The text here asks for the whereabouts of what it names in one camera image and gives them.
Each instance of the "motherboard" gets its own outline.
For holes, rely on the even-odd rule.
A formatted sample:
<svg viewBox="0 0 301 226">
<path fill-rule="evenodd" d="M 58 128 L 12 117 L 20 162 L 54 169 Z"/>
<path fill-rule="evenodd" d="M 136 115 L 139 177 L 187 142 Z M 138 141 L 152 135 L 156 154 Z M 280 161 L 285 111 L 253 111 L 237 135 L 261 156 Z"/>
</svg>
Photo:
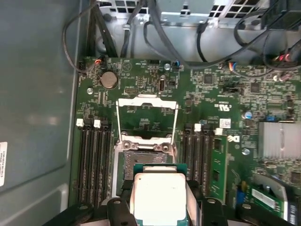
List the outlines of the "motherboard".
<svg viewBox="0 0 301 226">
<path fill-rule="evenodd" d="M 236 66 L 248 76 L 267 70 Z M 78 79 L 69 205 L 121 195 L 136 163 L 186 163 L 205 196 L 300 224 L 301 73 L 289 73 L 253 79 L 227 65 L 102 59 Z"/>
</svg>

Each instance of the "heatsink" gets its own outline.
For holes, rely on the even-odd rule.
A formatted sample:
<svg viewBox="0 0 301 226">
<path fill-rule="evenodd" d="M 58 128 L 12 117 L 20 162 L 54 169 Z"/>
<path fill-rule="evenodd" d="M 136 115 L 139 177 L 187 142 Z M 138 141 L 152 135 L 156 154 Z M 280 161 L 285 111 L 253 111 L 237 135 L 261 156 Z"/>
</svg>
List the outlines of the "heatsink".
<svg viewBox="0 0 301 226">
<path fill-rule="evenodd" d="M 258 153 L 266 158 L 300 158 L 301 124 L 260 122 Z"/>
</svg>

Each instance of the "sticker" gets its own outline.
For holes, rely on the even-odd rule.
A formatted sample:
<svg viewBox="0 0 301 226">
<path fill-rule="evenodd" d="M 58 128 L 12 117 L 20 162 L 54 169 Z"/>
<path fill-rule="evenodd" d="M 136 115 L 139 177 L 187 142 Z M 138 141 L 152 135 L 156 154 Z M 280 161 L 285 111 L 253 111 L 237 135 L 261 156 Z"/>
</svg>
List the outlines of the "sticker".
<svg viewBox="0 0 301 226">
<path fill-rule="evenodd" d="M 256 199 L 262 201 L 264 204 L 270 206 L 271 208 L 276 207 L 276 202 L 272 200 L 271 198 L 267 197 L 266 195 L 256 191 L 255 189 L 252 189 L 252 196 Z"/>
<path fill-rule="evenodd" d="M 230 129 L 231 128 L 231 119 L 220 119 L 220 128 Z"/>
<path fill-rule="evenodd" d="M 7 142 L 0 142 L 0 187 L 4 185 Z"/>
</svg>

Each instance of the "white slot latch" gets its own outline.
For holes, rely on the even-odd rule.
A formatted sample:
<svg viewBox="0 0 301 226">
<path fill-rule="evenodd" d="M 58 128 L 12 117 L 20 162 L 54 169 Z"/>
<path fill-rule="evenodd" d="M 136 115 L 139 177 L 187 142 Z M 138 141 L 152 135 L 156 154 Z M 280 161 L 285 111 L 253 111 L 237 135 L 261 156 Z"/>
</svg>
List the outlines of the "white slot latch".
<svg viewBox="0 0 301 226">
<path fill-rule="evenodd" d="M 199 123 L 194 124 L 194 131 L 195 132 L 200 132 L 202 129 L 202 125 Z"/>
<path fill-rule="evenodd" d="M 223 131 L 222 128 L 216 128 L 215 129 L 215 135 L 222 135 L 222 131 Z"/>
<path fill-rule="evenodd" d="M 84 120 L 83 119 L 76 119 L 76 126 L 77 127 L 84 127 Z"/>
<path fill-rule="evenodd" d="M 100 128 L 102 126 L 100 120 L 94 120 L 94 128 Z"/>
</svg>

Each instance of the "black cable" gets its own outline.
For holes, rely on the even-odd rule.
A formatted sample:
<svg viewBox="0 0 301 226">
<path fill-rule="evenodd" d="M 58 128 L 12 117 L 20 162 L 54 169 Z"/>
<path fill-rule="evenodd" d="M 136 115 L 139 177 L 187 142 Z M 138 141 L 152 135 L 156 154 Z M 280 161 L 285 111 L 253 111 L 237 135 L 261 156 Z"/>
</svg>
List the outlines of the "black cable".
<svg viewBox="0 0 301 226">
<path fill-rule="evenodd" d="M 235 25 L 234 27 L 234 38 L 236 40 L 236 42 L 241 46 L 241 47 L 245 47 L 246 45 L 248 45 L 248 43 L 244 42 L 242 40 L 242 38 L 239 36 L 238 34 L 238 27 L 241 23 L 243 23 L 246 19 L 250 18 L 250 17 L 253 17 L 253 16 L 261 16 L 263 15 L 264 13 L 266 12 L 266 10 L 258 10 L 258 11 L 255 11 L 255 12 L 251 12 L 247 15 L 245 15 L 243 18 L 241 18 L 238 23 Z M 261 53 L 259 53 L 258 50 L 250 47 L 248 48 L 250 51 L 253 51 L 255 53 L 257 53 L 258 55 L 261 55 Z"/>
<path fill-rule="evenodd" d="M 108 56 L 109 57 L 118 57 L 112 36 L 105 23 L 103 13 L 99 9 L 99 7 L 93 8 L 92 11 L 94 13 L 96 24 L 97 24 L 99 31 L 101 33 L 101 36 L 103 38 L 103 44 L 105 46 Z"/>
<path fill-rule="evenodd" d="M 277 67 L 277 66 L 274 66 L 274 65 L 271 65 L 269 62 L 268 62 L 268 59 L 266 57 L 266 54 L 267 54 L 267 42 L 268 42 L 268 39 L 269 39 L 269 34 L 268 36 L 266 37 L 265 39 L 265 42 L 263 44 L 263 62 L 264 64 L 268 67 L 268 68 L 271 68 L 271 69 L 274 69 L 274 70 L 277 70 L 277 71 L 281 71 L 281 72 L 286 72 L 286 71 L 292 71 L 292 70 L 296 70 L 296 69 L 299 69 L 301 68 L 301 65 L 298 65 L 298 66 L 293 66 L 293 67 Z"/>
<path fill-rule="evenodd" d="M 158 51 L 155 47 L 153 47 L 153 45 L 148 41 L 148 39 L 147 39 L 147 26 L 150 25 L 150 24 L 151 24 L 151 22 L 148 21 L 143 26 L 143 38 L 144 38 L 145 44 L 148 46 L 148 48 L 150 48 L 154 53 L 156 53 L 161 58 L 166 59 L 166 60 L 170 60 L 170 61 L 174 61 L 175 59 L 171 59 L 171 58 L 165 56 L 160 51 Z"/>
<path fill-rule="evenodd" d="M 131 25 L 134 18 L 137 16 L 137 14 L 142 9 L 143 5 L 144 5 L 144 0 L 139 1 L 138 5 L 135 7 L 135 9 L 131 13 L 130 17 L 128 18 L 127 23 L 126 23 L 127 25 Z M 127 56 L 127 48 L 128 48 L 128 43 L 129 43 L 129 40 L 130 40 L 130 36 L 131 36 L 131 32 L 129 30 L 125 30 L 124 31 L 123 46 L 121 48 L 121 53 L 120 53 L 121 58 L 124 58 L 124 57 Z"/>
<path fill-rule="evenodd" d="M 77 16 L 75 16 L 74 18 L 72 18 L 68 23 L 65 24 L 64 28 L 63 28 L 63 34 L 62 34 L 62 41 L 63 41 L 63 49 L 64 49 L 64 53 L 66 55 L 66 58 L 69 62 L 69 64 L 78 72 L 80 73 L 87 73 L 88 71 L 90 71 L 91 69 L 94 68 L 95 64 L 90 65 L 86 70 L 81 70 L 79 69 L 72 61 L 68 49 L 67 49 L 67 42 L 66 42 L 66 33 L 67 33 L 67 29 L 68 27 L 77 19 L 81 18 L 82 16 L 86 15 L 93 7 L 97 6 L 97 2 L 94 2 L 92 5 L 90 5 L 87 9 L 85 9 L 84 11 L 82 11 L 80 14 L 78 14 Z"/>
<path fill-rule="evenodd" d="M 198 50 L 198 55 L 202 59 L 203 62 L 208 62 L 201 50 L 201 36 L 202 33 L 206 30 L 208 26 L 208 20 L 204 24 L 199 24 L 197 28 L 197 50 Z"/>
<path fill-rule="evenodd" d="M 208 68 L 211 67 L 213 65 L 217 65 L 217 64 L 221 64 L 227 60 L 229 60 L 229 58 L 233 58 L 235 56 L 237 56 L 238 54 L 244 52 L 246 49 L 248 49 L 251 45 L 253 45 L 254 43 L 258 42 L 261 38 L 265 37 L 268 33 L 269 30 L 264 31 L 263 33 L 261 33 L 260 35 L 258 35 L 254 40 L 252 40 L 251 42 L 249 42 L 246 46 L 242 47 L 241 49 L 239 49 L 238 51 L 230 54 L 229 56 L 223 57 L 222 59 L 219 60 L 215 60 L 213 62 L 209 62 L 209 63 L 198 63 L 197 65 L 195 64 L 187 64 L 185 62 L 185 60 L 181 57 L 181 55 L 177 52 L 177 50 L 174 48 L 174 46 L 172 45 L 171 41 L 169 40 L 169 38 L 166 36 L 161 24 L 160 24 L 160 17 L 158 16 L 157 10 L 156 10 L 156 5 L 154 0 L 147 0 L 148 2 L 148 6 L 149 6 L 149 11 L 150 11 L 150 16 L 153 20 L 153 24 L 158 32 L 158 35 L 160 37 L 160 39 L 162 40 L 162 42 L 164 43 L 164 45 L 167 47 L 167 49 L 169 49 L 170 53 L 180 61 L 180 63 L 182 63 L 184 66 L 190 68 L 190 69 L 204 69 L 204 68 Z"/>
<path fill-rule="evenodd" d="M 289 59 L 294 60 L 296 56 L 298 55 L 298 52 L 300 53 L 301 50 L 301 39 L 297 41 L 289 50 Z"/>
</svg>

